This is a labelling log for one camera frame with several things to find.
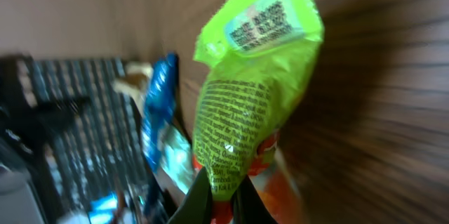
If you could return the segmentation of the beige mushroom snack bag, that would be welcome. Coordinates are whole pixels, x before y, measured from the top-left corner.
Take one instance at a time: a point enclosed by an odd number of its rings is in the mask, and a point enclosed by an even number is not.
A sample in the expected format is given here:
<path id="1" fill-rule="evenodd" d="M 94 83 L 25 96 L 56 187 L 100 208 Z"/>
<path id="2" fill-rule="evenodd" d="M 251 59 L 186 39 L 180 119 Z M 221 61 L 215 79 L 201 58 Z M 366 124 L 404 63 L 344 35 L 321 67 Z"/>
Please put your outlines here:
<path id="1" fill-rule="evenodd" d="M 112 84 L 115 92 L 132 98 L 140 115 L 144 114 L 145 96 L 153 73 L 149 62 L 129 62 L 125 66 L 125 75 L 116 78 Z"/>

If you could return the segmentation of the grey plastic shopping basket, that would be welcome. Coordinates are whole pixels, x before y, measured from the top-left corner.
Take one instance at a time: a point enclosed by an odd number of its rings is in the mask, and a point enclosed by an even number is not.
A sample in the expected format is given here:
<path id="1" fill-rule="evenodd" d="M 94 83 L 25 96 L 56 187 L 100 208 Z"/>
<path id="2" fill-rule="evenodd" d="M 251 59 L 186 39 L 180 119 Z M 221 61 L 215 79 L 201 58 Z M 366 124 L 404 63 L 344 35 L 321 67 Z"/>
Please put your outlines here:
<path id="1" fill-rule="evenodd" d="M 1 58 L 1 160 L 31 176 L 45 223 L 151 177 L 118 58 Z"/>

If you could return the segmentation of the green gummy candy bag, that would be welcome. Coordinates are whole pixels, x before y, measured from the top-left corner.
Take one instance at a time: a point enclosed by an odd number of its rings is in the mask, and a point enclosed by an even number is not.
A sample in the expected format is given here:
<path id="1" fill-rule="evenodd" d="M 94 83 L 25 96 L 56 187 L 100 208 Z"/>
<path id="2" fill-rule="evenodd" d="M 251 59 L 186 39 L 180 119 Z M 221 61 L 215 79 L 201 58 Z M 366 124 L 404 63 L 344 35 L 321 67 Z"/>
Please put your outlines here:
<path id="1" fill-rule="evenodd" d="M 209 73 L 196 107 L 194 161 L 208 174 L 214 223 L 232 219 L 238 186 L 271 164 L 323 34 L 314 0 L 226 0 L 202 28 L 194 58 Z"/>

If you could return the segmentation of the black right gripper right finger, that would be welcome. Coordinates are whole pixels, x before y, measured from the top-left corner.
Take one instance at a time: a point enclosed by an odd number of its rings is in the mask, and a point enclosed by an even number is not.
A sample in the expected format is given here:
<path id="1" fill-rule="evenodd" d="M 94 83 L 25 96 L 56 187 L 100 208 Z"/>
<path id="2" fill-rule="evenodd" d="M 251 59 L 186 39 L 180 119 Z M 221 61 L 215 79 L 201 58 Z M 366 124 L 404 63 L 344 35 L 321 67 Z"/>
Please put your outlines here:
<path id="1" fill-rule="evenodd" d="M 238 186 L 231 203 L 235 224 L 277 224 L 248 176 Z"/>

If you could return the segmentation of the teal snack packet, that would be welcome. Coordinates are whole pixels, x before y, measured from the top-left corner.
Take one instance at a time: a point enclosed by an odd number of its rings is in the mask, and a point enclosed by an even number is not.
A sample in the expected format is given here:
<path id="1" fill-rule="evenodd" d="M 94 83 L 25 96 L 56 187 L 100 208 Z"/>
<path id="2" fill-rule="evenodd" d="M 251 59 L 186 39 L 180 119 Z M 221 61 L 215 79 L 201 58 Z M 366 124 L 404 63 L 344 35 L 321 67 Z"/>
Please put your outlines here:
<path id="1" fill-rule="evenodd" d="M 174 184 L 187 194 L 194 182 L 192 149 L 188 140 L 174 126 L 169 126 L 163 135 L 160 166 Z"/>

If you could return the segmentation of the blue cookie packet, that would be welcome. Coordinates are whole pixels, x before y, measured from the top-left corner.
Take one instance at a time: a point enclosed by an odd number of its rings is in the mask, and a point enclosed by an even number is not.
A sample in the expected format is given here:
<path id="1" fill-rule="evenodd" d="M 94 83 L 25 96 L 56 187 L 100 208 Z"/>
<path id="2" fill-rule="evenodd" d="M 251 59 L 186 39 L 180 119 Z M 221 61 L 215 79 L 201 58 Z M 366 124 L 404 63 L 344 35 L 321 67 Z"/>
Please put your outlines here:
<path id="1" fill-rule="evenodd" d="M 164 138 L 176 108 L 177 55 L 168 53 L 154 64 L 147 85 L 141 120 L 142 152 L 150 169 L 156 172 L 164 148 Z"/>

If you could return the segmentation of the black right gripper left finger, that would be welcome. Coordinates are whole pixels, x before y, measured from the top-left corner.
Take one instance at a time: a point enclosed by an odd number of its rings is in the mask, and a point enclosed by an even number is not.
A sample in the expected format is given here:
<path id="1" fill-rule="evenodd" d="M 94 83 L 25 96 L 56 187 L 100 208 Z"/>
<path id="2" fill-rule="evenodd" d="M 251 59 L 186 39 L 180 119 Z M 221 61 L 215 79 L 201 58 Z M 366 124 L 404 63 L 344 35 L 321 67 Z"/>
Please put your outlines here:
<path id="1" fill-rule="evenodd" d="M 203 167 L 168 224 L 210 224 L 213 197 L 208 174 Z"/>

